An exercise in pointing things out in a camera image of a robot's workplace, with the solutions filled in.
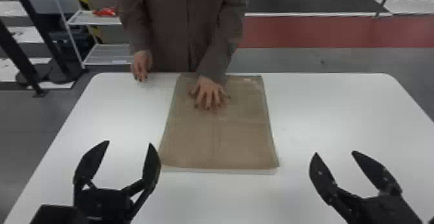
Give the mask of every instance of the white shelf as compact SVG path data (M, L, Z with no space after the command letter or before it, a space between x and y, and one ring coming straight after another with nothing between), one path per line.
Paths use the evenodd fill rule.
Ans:
M98 17L92 11L78 10L69 20L68 25L121 25L119 17Z
M130 45L103 45L96 44L84 60L85 65L129 65L133 56Z

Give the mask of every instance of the person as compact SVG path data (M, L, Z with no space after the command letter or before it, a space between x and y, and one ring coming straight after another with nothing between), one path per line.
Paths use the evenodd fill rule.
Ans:
M220 106L225 72L242 38L248 0L119 0L135 79L148 73L195 72L195 106Z

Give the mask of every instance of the yellow and black striped pole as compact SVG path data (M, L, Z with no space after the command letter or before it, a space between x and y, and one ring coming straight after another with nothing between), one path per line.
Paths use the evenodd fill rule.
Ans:
M83 10L90 11L90 5L89 0L78 0L80 3L80 6ZM96 38L98 43L103 43L103 40L101 38L101 30L98 28L98 26L90 26L90 33Z

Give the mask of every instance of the gray floor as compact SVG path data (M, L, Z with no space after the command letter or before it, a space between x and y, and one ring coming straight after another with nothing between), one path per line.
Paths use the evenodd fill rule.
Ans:
M243 49L229 71L385 72L434 119L434 48ZM95 74L84 75L72 90L53 90L43 99L32 98L31 91L0 91L0 222Z

